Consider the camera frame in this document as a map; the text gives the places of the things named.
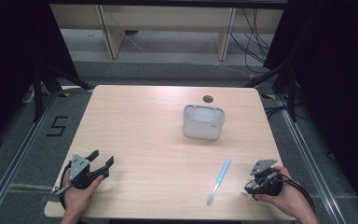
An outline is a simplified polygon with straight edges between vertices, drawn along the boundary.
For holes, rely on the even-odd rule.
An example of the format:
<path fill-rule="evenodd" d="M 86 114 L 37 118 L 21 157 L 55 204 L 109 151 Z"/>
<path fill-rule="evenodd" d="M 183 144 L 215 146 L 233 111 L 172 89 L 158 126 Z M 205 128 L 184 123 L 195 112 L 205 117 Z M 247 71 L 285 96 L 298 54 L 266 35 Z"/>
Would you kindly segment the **black curtain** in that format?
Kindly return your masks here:
<path fill-rule="evenodd" d="M 77 72 L 48 0 L 0 0 L 0 132 L 40 65 Z"/>
<path fill-rule="evenodd" d="M 308 110 L 358 196 L 358 0 L 326 0 L 295 67 Z"/>

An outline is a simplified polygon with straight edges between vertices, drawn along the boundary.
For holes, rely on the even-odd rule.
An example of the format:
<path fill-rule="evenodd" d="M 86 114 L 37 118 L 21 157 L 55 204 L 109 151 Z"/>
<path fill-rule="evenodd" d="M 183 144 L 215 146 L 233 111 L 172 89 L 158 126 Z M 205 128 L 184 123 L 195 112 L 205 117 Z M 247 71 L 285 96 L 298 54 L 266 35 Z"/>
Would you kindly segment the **light wooden desk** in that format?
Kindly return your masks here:
<path fill-rule="evenodd" d="M 62 29 L 101 30 L 111 59 L 115 59 L 126 31 L 213 33 L 217 57 L 227 56 L 229 35 L 273 35 L 282 17 L 280 9 L 212 7 L 130 7 L 103 5 L 50 6 Z"/>

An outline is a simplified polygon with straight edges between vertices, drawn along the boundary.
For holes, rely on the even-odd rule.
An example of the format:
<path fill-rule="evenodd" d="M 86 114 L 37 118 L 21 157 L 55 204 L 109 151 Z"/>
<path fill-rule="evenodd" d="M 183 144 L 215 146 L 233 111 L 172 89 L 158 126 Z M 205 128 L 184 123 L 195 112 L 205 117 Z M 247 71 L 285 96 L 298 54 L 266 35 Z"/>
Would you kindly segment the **black metal stand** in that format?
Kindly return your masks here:
<path fill-rule="evenodd" d="M 44 112 L 44 103 L 42 100 L 42 85 L 48 89 L 49 93 L 61 93 L 62 86 L 57 78 L 62 77 L 84 90 L 92 90 L 93 86 L 80 80 L 77 72 L 66 73 L 57 66 L 40 63 L 35 67 L 33 74 L 34 87 L 34 121 L 39 121 Z"/>
<path fill-rule="evenodd" d="M 276 76 L 276 79 L 272 89 L 275 93 L 281 93 L 284 90 L 287 90 L 289 117 L 292 119 L 292 122 L 296 122 L 296 74 L 289 62 L 283 62 L 282 64 L 267 72 L 265 75 L 252 80 L 250 83 L 245 84 L 244 88 L 253 88 L 274 76 Z"/>

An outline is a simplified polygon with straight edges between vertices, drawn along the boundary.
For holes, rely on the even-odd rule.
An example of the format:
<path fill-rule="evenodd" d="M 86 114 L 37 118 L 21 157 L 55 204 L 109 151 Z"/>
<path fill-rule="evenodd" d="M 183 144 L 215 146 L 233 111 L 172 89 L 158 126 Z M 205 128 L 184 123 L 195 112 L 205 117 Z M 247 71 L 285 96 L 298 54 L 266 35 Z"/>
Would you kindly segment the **person's right hand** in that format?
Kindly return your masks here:
<path fill-rule="evenodd" d="M 287 216 L 294 217 L 294 212 L 300 210 L 312 210 L 306 198 L 294 187 L 283 184 L 278 196 L 256 194 L 255 198 L 263 203 L 271 203 L 278 207 Z"/>

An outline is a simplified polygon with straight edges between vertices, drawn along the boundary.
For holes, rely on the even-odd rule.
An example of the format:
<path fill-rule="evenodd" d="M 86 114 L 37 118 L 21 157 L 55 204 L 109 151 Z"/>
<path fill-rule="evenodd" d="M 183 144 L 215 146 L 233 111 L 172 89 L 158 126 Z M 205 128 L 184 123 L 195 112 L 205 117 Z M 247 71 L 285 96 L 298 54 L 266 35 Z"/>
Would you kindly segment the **light blue toothbrush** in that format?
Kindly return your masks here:
<path fill-rule="evenodd" d="M 207 205 L 211 205 L 214 199 L 214 195 L 217 192 L 219 186 L 221 185 L 223 178 L 225 177 L 225 174 L 227 172 L 227 169 L 229 167 L 229 165 L 231 164 L 231 158 L 227 158 L 225 164 L 223 165 L 218 177 L 216 178 L 216 181 L 214 183 L 213 186 L 213 191 L 211 192 L 211 194 L 209 195 L 208 199 L 207 199 Z"/>

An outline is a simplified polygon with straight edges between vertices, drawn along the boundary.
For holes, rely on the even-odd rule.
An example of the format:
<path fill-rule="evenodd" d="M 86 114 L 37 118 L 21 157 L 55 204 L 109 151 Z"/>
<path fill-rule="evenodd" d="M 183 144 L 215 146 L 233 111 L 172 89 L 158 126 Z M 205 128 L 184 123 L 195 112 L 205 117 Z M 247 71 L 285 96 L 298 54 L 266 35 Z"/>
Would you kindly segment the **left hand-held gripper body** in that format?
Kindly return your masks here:
<path fill-rule="evenodd" d="M 63 187 L 58 187 L 55 189 L 56 195 L 63 195 L 69 188 L 75 187 L 77 189 L 86 189 L 93 180 L 90 170 L 91 161 L 87 160 L 87 157 L 82 157 L 78 154 L 74 154 L 73 158 L 67 164 L 67 168 L 70 168 L 69 181 L 70 183 L 64 185 Z"/>

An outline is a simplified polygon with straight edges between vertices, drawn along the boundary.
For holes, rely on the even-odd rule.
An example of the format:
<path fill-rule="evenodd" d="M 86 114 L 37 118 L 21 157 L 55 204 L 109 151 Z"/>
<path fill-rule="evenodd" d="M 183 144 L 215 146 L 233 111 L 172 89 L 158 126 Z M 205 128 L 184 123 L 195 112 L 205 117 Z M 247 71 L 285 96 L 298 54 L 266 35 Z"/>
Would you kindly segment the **aluminium floor rail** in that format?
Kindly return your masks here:
<path fill-rule="evenodd" d="M 310 173 L 310 177 L 324 204 L 327 214 L 332 220 L 332 223 L 348 224 L 348 220 L 345 218 L 342 209 L 340 208 L 335 196 L 332 193 L 332 190 L 328 187 L 320 168 L 317 166 L 317 163 L 310 152 L 309 146 L 306 143 L 304 136 L 298 128 L 298 125 L 289 115 L 288 109 L 284 109 L 282 115 L 291 135 L 296 142 L 297 149 L 299 150 L 299 153 L 301 154 L 301 157 L 306 164 L 306 167 Z"/>
<path fill-rule="evenodd" d="M 5 199 L 8 190 L 19 172 L 30 148 L 36 139 L 52 104 L 58 97 L 57 93 L 50 93 L 45 100 L 42 101 L 42 112 L 36 118 L 31 118 L 31 123 L 26 129 L 26 135 L 21 138 L 21 144 L 16 148 L 15 153 L 9 158 L 4 172 L 0 176 L 0 206 Z"/>

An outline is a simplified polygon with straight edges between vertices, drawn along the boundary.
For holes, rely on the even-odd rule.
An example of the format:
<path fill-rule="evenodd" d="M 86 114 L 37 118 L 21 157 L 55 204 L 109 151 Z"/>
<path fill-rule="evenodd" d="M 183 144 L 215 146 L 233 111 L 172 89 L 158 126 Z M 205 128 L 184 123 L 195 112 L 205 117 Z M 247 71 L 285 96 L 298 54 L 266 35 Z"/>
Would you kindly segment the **person's left hand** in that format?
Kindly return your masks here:
<path fill-rule="evenodd" d="M 103 176 L 98 176 L 86 189 L 69 188 L 64 193 L 66 217 L 80 217 L 88 208 L 93 192 L 103 182 Z"/>

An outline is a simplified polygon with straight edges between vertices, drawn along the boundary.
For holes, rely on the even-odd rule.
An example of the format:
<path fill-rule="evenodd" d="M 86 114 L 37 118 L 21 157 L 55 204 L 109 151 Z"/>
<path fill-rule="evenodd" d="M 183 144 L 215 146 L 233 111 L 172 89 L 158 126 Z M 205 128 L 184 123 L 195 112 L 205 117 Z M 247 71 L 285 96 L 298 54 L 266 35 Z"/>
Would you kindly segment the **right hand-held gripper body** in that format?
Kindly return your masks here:
<path fill-rule="evenodd" d="M 282 175 L 272 168 L 277 161 L 277 159 L 259 160 L 250 171 L 250 175 L 260 179 L 257 188 L 263 189 L 261 194 L 278 196 L 282 191 Z"/>

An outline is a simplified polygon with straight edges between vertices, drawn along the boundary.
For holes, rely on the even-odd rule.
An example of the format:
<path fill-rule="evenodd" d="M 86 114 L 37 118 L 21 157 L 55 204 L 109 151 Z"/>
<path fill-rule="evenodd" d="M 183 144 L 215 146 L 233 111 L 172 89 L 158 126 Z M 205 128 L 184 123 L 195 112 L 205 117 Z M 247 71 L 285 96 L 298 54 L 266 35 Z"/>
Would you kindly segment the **white plastic holder box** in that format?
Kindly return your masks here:
<path fill-rule="evenodd" d="M 216 140 L 225 123 L 222 108 L 206 105 L 186 105 L 183 110 L 183 134 L 187 137 Z"/>

